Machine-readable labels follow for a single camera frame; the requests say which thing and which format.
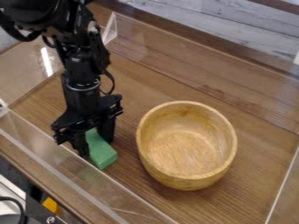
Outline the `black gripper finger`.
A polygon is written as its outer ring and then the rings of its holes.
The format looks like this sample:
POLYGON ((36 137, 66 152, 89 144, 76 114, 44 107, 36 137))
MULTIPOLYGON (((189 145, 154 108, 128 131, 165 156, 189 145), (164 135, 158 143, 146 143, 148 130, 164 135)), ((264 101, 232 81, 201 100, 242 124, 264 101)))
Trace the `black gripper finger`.
POLYGON ((89 145, 86 142, 85 134, 78 133, 69 141, 72 148, 78 152, 78 155, 84 158, 89 155, 89 145))
POLYGON ((97 134, 101 136, 101 138, 105 140, 108 144, 113 142, 114 128, 116 128, 116 118, 106 119, 97 126, 97 134))

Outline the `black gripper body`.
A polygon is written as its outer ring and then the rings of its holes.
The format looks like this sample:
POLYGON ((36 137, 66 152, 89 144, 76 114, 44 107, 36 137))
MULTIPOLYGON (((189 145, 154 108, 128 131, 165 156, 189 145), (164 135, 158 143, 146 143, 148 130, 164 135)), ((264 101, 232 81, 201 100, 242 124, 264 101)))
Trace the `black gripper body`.
POLYGON ((57 144, 69 142, 78 133, 97 129, 106 119, 116 118, 122 113, 120 104, 122 96, 120 94, 101 96, 98 81, 89 88, 74 88, 65 77, 60 80, 66 109, 50 125, 57 144))

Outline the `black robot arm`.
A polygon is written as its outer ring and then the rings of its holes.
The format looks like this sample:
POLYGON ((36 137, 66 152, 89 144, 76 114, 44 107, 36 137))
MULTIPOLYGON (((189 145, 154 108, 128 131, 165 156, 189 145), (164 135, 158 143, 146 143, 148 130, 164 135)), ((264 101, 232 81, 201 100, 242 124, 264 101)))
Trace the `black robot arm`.
POLYGON ((0 27, 18 41, 42 39, 56 50, 64 71, 60 84, 65 111, 50 124, 57 144, 70 143, 78 155, 89 154, 86 132, 113 140, 121 96, 100 89, 109 52, 98 23, 88 8, 92 0, 0 0, 0 27))

